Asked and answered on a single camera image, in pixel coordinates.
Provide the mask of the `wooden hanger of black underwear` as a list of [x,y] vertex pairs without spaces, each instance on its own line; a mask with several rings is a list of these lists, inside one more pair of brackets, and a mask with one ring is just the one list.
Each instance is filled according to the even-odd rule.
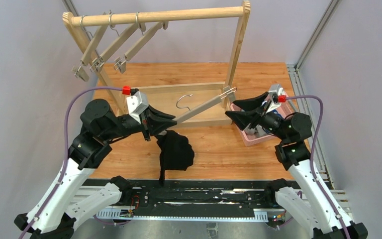
[[174,118],[174,121],[177,122],[177,124],[170,129],[174,128],[184,128],[184,127],[208,127],[208,126],[221,126],[221,125],[228,125],[231,124],[231,120],[228,117],[222,117],[222,118],[212,118],[212,119],[197,119],[197,120],[191,120],[187,122],[189,119],[199,115],[200,113],[207,111],[208,109],[214,107],[217,104],[220,104],[223,99],[232,99],[235,100],[234,93],[237,91],[237,88],[231,88],[230,86],[227,86],[224,88],[224,91],[220,95],[216,95],[210,100],[207,100],[203,102],[202,104],[196,106],[195,108],[191,109],[188,106],[180,107],[178,104],[184,97],[192,97],[193,94],[189,95],[183,95],[180,98],[178,98],[176,102],[176,107],[178,109],[187,109],[188,111],[186,113],[183,113],[180,116],[177,116]]

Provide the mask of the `black underwear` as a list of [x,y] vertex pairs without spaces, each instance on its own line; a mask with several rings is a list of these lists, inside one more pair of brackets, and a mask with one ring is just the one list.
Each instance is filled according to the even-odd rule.
[[178,134],[174,130],[167,130],[164,135],[156,135],[157,145],[161,152],[159,184],[165,184],[166,170],[186,171],[193,165],[195,152],[189,143],[189,139]]

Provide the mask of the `wooden hanger of blue underwear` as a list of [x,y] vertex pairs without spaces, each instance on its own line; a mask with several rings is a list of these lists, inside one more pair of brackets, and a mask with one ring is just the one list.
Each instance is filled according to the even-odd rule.
[[115,60],[114,69],[119,70],[121,74],[126,71],[126,63],[130,61],[156,34],[160,29],[166,30],[168,28],[168,21],[158,22],[153,25],[149,30],[145,31],[142,36],[135,42],[123,55]]

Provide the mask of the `wooden hanger of grey underwear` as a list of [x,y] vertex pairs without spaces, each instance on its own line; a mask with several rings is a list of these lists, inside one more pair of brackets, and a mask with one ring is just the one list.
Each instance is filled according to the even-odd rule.
[[108,27],[115,31],[118,37],[108,46],[108,48],[101,54],[97,54],[97,57],[92,61],[90,70],[92,72],[100,72],[105,62],[119,49],[119,47],[126,42],[126,40],[137,30],[140,29],[142,34],[146,30],[145,27],[138,21],[139,11],[135,14],[135,21],[132,25],[126,28],[121,34],[114,28],[115,24],[112,23],[113,13],[109,11],[107,24]]

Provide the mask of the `blue white underwear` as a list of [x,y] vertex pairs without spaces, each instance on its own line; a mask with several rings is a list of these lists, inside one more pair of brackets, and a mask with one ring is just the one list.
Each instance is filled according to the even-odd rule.
[[279,129],[284,118],[276,110],[271,110],[268,113],[265,113],[262,117],[261,126],[265,133],[274,135],[275,132]]

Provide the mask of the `grey underwear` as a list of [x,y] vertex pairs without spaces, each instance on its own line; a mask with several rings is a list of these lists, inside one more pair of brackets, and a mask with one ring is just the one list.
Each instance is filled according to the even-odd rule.
[[261,128],[261,127],[255,127],[255,128],[245,128],[244,129],[244,132],[250,136],[252,135],[253,137],[255,138],[259,138],[259,137],[263,137],[266,135],[266,133],[264,132],[264,130]]

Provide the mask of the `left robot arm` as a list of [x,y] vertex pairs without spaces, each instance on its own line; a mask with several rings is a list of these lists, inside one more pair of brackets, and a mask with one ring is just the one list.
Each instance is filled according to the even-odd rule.
[[81,114],[82,129],[65,145],[56,178],[36,206],[16,216],[14,224],[33,239],[69,239],[90,217],[108,205],[127,199],[132,187],[121,176],[76,204],[71,200],[111,152],[113,141],[142,133],[146,140],[175,126],[173,115],[149,105],[140,95],[127,98],[128,113],[116,116],[104,99],[92,100]]

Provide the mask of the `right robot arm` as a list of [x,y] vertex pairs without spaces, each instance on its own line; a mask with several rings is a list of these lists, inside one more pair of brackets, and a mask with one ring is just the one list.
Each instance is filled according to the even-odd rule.
[[266,188],[267,202],[287,210],[312,239],[367,238],[366,226],[351,219],[319,175],[313,159],[315,145],[308,148],[305,144],[306,139],[312,137],[316,141],[318,136],[311,130],[310,116],[294,112],[281,117],[273,112],[288,100],[287,95],[265,92],[254,98],[235,100],[233,104],[239,110],[225,113],[240,130],[260,126],[280,139],[275,146],[277,160],[308,200],[305,203],[285,179],[277,179]]

